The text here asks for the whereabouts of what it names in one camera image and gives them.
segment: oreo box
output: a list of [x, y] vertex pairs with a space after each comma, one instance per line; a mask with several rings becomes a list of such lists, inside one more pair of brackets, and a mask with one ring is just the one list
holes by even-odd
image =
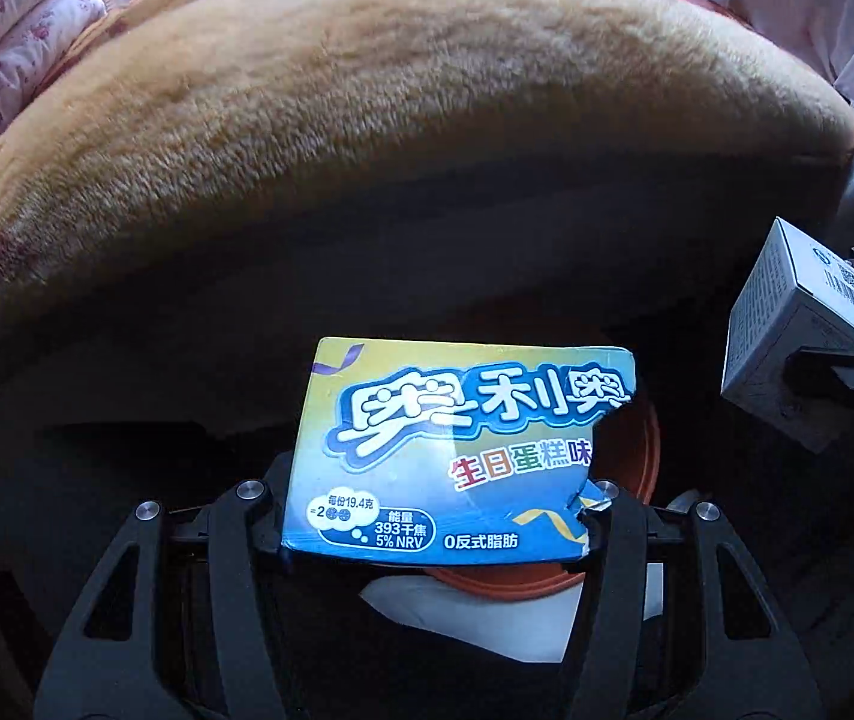
[[630, 401], [617, 347], [324, 338], [294, 450], [282, 543], [393, 565], [564, 562], [592, 425]]

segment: black mount bracket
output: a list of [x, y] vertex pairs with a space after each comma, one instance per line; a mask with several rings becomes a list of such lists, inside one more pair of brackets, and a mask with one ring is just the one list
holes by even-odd
[[[720, 509], [702, 502], [689, 514], [663, 512], [610, 489], [617, 493], [611, 505], [584, 519], [596, 548], [568, 566], [587, 579], [561, 664], [558, 704], [544, 714], [554, 720], [822, 718], [798, 639]], [[178, 522], [178, 514], [182, 519], [184, 512], [164, 512], [154, 501], [130, 514], [56, 642], [37, 693], [37, 720], [304, 716], [272, 597], [270, 575], [282, 570], [283, 556], [279, 507], [267, 478], [227, 490], [189, 512], [189, 521]], [[192, 619], [202, 629], [206, 620], [212, 642], [202, 664], [181, 670], [206, 669], [196, 680], [205, 688], [186, 695], [174, 688], [164, 662], [169, 615], [161, 603], [169, 597], [175, 552], [184, 550], [194, 550], [208, 572], [205, 611]], [[741, 596], [726, 586], [724, 556], [746, 588]], [[686, 656], [666, 656], [663, 679], [637, 709], [632, 696], [648, 562], [669, 567], [664, 651]], [[116, 589], [125, 571], [133, 584], [127, 605]], [[740, 616], [742, 604], [755, 606], [760, 624], [738, 634], [728, 618]]]

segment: orange plastic lid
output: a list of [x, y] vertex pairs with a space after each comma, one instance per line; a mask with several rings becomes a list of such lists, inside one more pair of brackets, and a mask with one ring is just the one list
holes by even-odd
[[[594, 428], [592, 479], [611, 479], [644, 503], [651, 501], [660, 469], [660, 429], [654, 404], [638, 382], [635, 398], [608, 413]], [[498, 601], [541, 598], [574, 586], [582, 574], [559, 563], [427, 568], [428, 574], [457, 589]]]

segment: white paper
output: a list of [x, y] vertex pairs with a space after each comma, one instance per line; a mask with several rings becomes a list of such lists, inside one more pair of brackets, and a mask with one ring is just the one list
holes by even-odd
[[[584, 586], [530, 601], [493, 601], [429, 576], [382, 577], [361, 592], [387, 619], [524, 664], [559, 664]], [[644, 619], [663, 613], [663, 563], [646, 567]]]

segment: yellow ribbon graphic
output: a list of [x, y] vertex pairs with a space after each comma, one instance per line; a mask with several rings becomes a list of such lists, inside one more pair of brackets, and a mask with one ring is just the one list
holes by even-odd
[[[601, 503], [601, 501], [592, 501], [589, 498], [581, 498], [580, 500], [588, 509], [598, 506], [598, 504]], [[557, 512], [552, 512], [550, 509], [527, 509], [526, 512], [517, 514], [517, 517], [515, 517], [513, 521], [518, 525], [527, 525], [529, 522], [536, 520], [537, 517], [540, 517], [541, 514], [547, 515], [547, 518], [554, 524], [554, 527], [557, 528], [557, 532], [560, 533], [560, 536], [563, 536], [563, 538], [577, 544], [584, 544], [587, 542], [588, 533], [584, 533], [582, 536], [574, 536], [574, 533], [570, 530], [570, 526], [567, 525], [563, 517], [560, 517]]]

